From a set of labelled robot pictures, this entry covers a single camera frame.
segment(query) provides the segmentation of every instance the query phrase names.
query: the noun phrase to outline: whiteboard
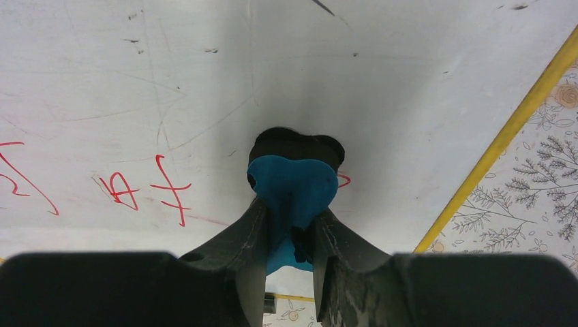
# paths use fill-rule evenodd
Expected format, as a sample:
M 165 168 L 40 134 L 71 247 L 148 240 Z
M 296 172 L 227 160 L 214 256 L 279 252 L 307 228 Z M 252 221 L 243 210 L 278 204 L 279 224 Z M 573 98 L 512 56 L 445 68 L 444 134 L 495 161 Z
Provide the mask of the whiteboard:
M 337 138 L 334 213 L 411 251 L 578 22 L 575 0 L 322 2 L 0 3 L 0 256 L 181 255 L 248 207 L 278 125 Z

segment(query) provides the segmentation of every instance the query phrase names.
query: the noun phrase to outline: black mark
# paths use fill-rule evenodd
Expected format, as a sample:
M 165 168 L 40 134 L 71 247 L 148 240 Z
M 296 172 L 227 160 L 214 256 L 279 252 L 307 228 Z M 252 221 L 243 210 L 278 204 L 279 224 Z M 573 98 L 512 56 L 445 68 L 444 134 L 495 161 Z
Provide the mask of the black mark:
M 313 0 L 314 3 L 317 3 L 318 6 L 320 6 L 321 8 L 325 9 L 326 12 L 330 13 L 332 16 L 335 17 L 335 14 L 327 7 L 325 6 L 323 3 L 321 3 L 321 1 L 319 0 Z

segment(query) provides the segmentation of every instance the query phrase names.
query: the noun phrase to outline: blue cloth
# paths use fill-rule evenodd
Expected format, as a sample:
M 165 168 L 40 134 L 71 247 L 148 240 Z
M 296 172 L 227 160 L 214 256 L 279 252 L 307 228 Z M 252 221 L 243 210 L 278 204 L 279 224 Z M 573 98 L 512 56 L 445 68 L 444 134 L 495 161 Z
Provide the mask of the blue cloth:
M 289 160 L 278 155 L 253 160 L 247 173 L 256 182 L 257 196 L 271 209 L 267 274 L 282 266 L 313 271 L 310 258 L 300 254 L 295 231 L 305 230 L 327 209 L 337 194 L 337 173 L 320 160 Z

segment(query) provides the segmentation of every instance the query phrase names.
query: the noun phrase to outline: red handwriting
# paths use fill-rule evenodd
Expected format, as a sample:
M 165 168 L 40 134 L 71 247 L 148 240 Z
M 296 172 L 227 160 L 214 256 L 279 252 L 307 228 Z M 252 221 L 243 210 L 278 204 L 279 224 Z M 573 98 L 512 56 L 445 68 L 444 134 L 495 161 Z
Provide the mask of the red handwriting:
M 18 193 L 18 184 L 16 184 L 16 182 L 14 181 L 14 179 L 4 175 L 4 174 L 0 174 L 0 176 L 6 178 L 7 180 L 12 182 L 12 194 L 14 194 L 15 196 L 30 196 L 30 194 L 20 194 Z
M 121 181 L 123 182 L 123 184 L 125 185 L 125 189 L 126 191 L 122 191 L 122 192 L 117 192 L 115 190 L 115 177 L 119 177 L 121 179 Z M 102 177 L 99 177 L 98 179 L 100 179 L 100 181 L 102 182 L 102 184 L 104 184 L 104 187 L 106 187 L 106 191 L 108 191 L 112 197 L 115 199 L 116 203 L 121 203 L 126 205 L 127 207 L 131 208 L 132 210 L 138 211 L 138 204 L 136 203 L 136 200 L 134 199 L 134 192 L 139 191 L 139 189 L 131 189 L 130 186 L 128 185 L 128 182 L 126 181 L 126 178 L 120 173 L 120 172 L 115 172 L 114 174 L 112 174 L 110 176 L 110 188 L 108 188 L 108 185 L 106 184 L 106 182 L 104 181 L 104 179 L 102 179 Z M 129 204 L 124 203 L 119 196 L 122 196 L 123 194 L 128 194 L 130 196 L 130 199 L 132 200 L 132 204 L 134 206 L 130 206 Z
M 15 141 L 15 142 L 0 143 L 0 146 L 8 146 L 8 145 L 24 145 L 24 142 Z M 55 216 L 60 215 L 58 208 L 55 206 L 55 204 L 52 202 L 52 200 L 50 200 L 48 198 L 48 196 L 46 196 L 46 194 L 44 194 L 43 191 L 40 191 L 40 189 L 36 185 L 34 185 L 34 183 L 32 183 L 23 173 L 21 173 L 20 170 L 16 169 L 16 167 L 14 167 L 10 163 L 10 161 L 8 161 L 8 159 L 6 159 L 6 157 L 4 157 L 4 155 L 2 153 L 0 153 L 0 159 L 2 159 L 2 161 L 4 161 L 8 165 L 8 167 L 10 167 L 13 171 L 15 171 L 15 173 L 17 173 L 20 177 L 22 177 L 25 181 L 27 181 L 28 184 L 30 184 L 30 186 L 32 186 L 36 191 L 38 191 L 38 193 L 40 193 L 40 195 L 42 197 L 44 197 L 46 199 L 46 201 L 48 201 L 48 203 L 50 203 L 50 205 L 54 209 L 54 212 L 49 211 L 49 213 L 52 213 Z M 18 185 L 16 184 L 16 182 L 14 182 L 11 178 L 7 177 L 6 175 L 2 175 L 2 176 L 8 178 L 14 184 L 14 189 L 12 190 L 12 194 L 17 195 L 17 196 L 29 196 L 29 194 L 16 193 L 18 191 Z
M 349 178 L 348 176 L 343 174 L 337 174 L 337 176 L 345 179 L 345 183 L 339 184 L 339 187 L 337 187 L 338 189 L 347 186 L 349 185 L 349 183 L 351 183 L 351 178 Z
M 164 156 L 163 155 L 157 155 L 156 160 L 157 160 L 157 166 L 159 167 L 159 170 L 161 171 L 161 173 L 164 176 L 164 179 L 166 179 L 166 182 L 168 183 L 168 187 L 166 186 L 160 186 L 160 185 L 153 185 L 151 184 L 152 187 L 158 188 L 158 189 L 169 189 L 172 191 L 172 194 L 174 195 L 174 198 L 177 199 L 177 205 L 175 206 L 174 204 L 170 204 L 167 203 L 165 201 L 161 201 L 162 204 L 165 204 L 166 206 L 171 206 L 173 208 L 177 208 L 179 210 L 179 212 L 181 213 L 181 223 L 179 225 L 185 227 L 185 212 L 184 210 L 191 210 L 191 208 L 185 208 L 182 203 L 181 203 L 181 199 L 179 198 L 179 195 L 177 194 L 177 191 L 183 191 L 185 189 L 188 189 L 189 187 L 191 187 L 191 184 L 189 183 L 189 185 L 184 186 L 184 187 L 174 187 L 172 186 L 172 183 L 170 182 L 170 179 L 168 178 L 168 176 L 166 176 L 166 173 L 164 172 L 164 169 L 161 165 L 161 159 L 163 159 Z

